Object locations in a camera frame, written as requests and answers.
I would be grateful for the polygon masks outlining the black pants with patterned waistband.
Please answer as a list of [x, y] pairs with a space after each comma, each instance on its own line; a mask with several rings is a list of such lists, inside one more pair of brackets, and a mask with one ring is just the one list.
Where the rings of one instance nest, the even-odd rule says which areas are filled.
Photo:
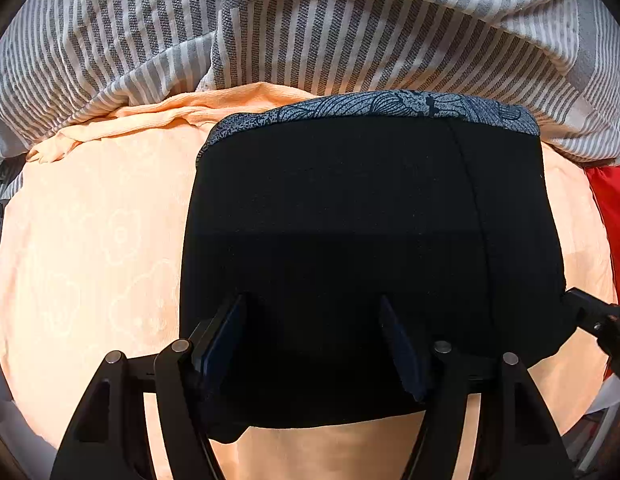
[[180, 332], [232, 311], [198, 385], [208, 436], [413, 413], [439, 341], [532, 366], [575, 331], [539, 127], [406, 90], [237, 113], [201, 148]]

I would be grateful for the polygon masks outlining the orange bed sheet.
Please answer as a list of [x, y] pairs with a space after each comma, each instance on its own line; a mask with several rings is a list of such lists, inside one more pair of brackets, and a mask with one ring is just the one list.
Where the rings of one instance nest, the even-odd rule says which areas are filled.
[[[61, 129], [33, 148], [0, 237], [0, 433], [30, 479], [57, 448], [104, 355], [177, 337], [187, 203], [212, 127], [313, 99], [279, 84], [184, 93]], [[616, 302], [610, 245], [586, 174], [542, 144], [568, 287]], [[532, 367], [565, 432], [600, 390], [606, 357], [582, 330]], [[214, 443], [229, 479], [399, 479], [421, 415]]]

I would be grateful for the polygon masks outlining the red patterned cloth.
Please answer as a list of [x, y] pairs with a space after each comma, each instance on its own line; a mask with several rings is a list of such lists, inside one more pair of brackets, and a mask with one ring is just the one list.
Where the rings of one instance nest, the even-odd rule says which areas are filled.
[[613, 279], [620, 302], [620, 166], [591, 167], [586, 174], [610, 244]]

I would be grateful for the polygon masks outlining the grey white striped duvet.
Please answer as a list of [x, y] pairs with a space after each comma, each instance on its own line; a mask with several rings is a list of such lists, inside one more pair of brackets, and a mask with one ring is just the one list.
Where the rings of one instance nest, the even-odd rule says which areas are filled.
[[516, 103], [575, 162], [620, 164], [603, 0], [26, 0], [0, 38], [0, 200], [63, 127], [257, 81]]

